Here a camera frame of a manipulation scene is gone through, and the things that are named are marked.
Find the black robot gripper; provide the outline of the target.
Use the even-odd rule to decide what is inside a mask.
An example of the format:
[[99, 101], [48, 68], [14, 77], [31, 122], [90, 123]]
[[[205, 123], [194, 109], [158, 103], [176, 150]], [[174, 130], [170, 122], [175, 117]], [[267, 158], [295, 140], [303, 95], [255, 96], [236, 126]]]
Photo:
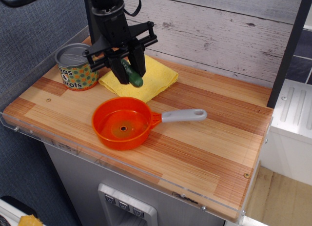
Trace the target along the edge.
[[151, 21], [129, 26], [124, 9], [100, 10], [92, 8], [101, 36], [84, 52], [92, 71], [108, 67], [121, 84], [129, 77], [121, 63], [128, 57], [132, 68], [143, 77], [146, 73], [144, 50], [157, 42]]

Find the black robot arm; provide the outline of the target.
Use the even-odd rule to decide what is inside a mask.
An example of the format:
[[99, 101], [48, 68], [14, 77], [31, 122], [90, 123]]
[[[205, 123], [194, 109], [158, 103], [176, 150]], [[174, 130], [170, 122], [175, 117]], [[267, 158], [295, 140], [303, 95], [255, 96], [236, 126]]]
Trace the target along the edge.
[[132, 68], [143, 77], [146, 72], [145, 48], [157, 42], [154, 23], [148, 21], [129, 26], [128, 11], [123, 0], [90, 0], [99, 30], [99, 39], [83, 55], [92, 71], [103, 67], [112, 70], [121, 84], [129, 83], [129, 76], [121, 60], [127, 57]]

